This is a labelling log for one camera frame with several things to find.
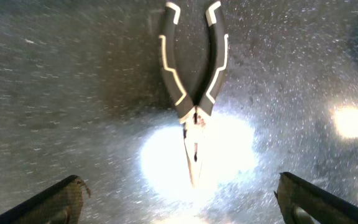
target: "black rubber grip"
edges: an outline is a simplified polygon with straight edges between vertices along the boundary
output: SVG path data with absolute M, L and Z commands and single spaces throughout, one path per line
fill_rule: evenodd
M 180 16 L 180 8 L 172 2 L 167 2 L 162 31 L 159 36 L 161 41 L 161 65 L 162 77 L 165 86 L 175 104 L 179 118 L 185 117 L 193 108 L 193 101 L 183 86 L 177 70 L 174 56 L 174 35 L 176 24 Z
M 209 36 L 211 39 L 211 55 L 209 72 L 211 79 L 201 97 L 199 107 L 208 115 L 211 115 L 216 97 L 221 90 L 226 76 L 227 51 L 229 37 L 224 24 L 221 3 L 216 1 L 206 11 L 206 18 L 209 26 Z

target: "pliers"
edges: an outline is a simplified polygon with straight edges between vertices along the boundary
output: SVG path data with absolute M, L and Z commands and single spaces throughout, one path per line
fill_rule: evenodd
M 208 22 L 211 55 L 209 63 L 210 79 L 204 85 L 203 95 L 195 105 L 183 87 L 174 57 L 174 34 L 180 17 L 180 8 L 172 2 L 165 5 L 165 20 L 159 39 L 161 40 L 162 77 L 165 86 L 175 104 L 176 111 L 183 125 L 183 137 L 193 187 L 197 187 L 201 177 L 203 159 L 208 153 L 208 132 L 216 97 L 224 82 L 227 65 L 227 38 L 229 35 L 224 25 L 221 2 L 216 1 L 205 13 Z

